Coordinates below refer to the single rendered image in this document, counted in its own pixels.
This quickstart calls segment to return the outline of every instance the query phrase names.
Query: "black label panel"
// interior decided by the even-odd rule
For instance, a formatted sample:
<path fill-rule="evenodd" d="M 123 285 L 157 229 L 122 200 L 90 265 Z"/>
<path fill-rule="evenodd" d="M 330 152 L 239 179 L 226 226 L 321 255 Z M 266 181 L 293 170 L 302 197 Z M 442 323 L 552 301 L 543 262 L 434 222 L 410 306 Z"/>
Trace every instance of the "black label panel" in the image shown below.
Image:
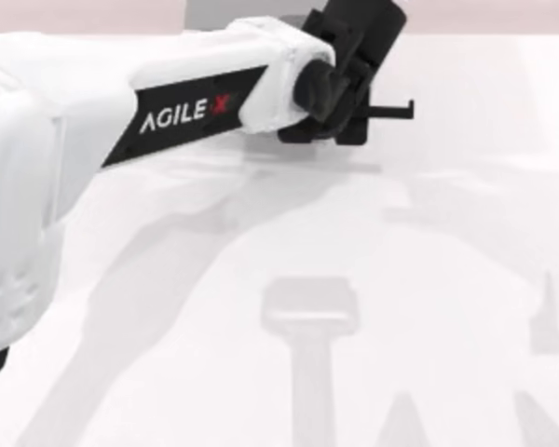
<path fill-rule="evenodd" d="M 266 68 L 137 91 L 137 114 L 104 166 L 240 128 L 239 110 Z"/>

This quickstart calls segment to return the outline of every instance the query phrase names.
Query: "white table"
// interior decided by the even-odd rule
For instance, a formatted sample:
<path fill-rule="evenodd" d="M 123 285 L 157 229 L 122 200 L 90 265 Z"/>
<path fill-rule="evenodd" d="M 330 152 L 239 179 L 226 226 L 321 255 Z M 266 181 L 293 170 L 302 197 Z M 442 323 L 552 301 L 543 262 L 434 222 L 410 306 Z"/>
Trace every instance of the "white table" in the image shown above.
<path fill-rule="evenodd" d="M 306 447 L 559 447 L 559 37 L 405 35 L 375 102 L 411 97 L 362 148 L 232 133 L 101 174 L 0 447 L 289 447 L 307 410 Z M 300 295 L 358 319 L 293 393 L 315 361 L 262 314 Z"/>

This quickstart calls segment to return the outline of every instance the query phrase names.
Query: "white robotic arm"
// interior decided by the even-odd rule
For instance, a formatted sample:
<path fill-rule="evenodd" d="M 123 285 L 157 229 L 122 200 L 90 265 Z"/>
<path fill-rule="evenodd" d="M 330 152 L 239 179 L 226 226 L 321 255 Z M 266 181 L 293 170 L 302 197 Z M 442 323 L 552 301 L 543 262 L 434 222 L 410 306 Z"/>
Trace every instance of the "white robotic arm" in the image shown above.
<path fill-rule="evenodd" d="M 319 11 L 308 30 L 263 17 L 141 39 L 0 34 L 0 368 L 48 309 L 62 220 L 101 168 L 234 129 L 310 142 L 394 113 L 358 107 L 405 17 L 361 1 L 396 19 L 375 60 L 370 24 Z"/>

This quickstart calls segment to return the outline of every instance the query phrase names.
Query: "red x letter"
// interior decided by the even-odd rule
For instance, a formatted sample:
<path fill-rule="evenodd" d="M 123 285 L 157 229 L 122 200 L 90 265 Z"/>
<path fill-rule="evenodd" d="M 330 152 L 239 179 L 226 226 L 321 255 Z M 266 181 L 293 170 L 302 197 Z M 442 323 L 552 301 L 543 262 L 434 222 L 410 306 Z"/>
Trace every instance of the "red x letter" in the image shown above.
<path fill-rule="evenodd" d="M 213 114 L 219 115 L 225 112 L 227 102 L 230 99 L 230 95 L 218 95 L 215 97 L 215 106 L 213 107 Z"/>

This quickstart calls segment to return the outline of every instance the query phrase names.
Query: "pink wall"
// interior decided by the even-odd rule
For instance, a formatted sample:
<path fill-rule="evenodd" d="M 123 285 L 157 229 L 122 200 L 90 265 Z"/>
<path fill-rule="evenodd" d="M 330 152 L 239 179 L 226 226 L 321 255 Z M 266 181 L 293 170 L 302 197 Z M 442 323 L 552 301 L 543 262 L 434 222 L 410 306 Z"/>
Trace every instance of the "pink wall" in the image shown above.
<path fill-rule="evenodd" d="M 184 0 L 0 0 L 0 32 L 167 34 L 183 26 Z"/>

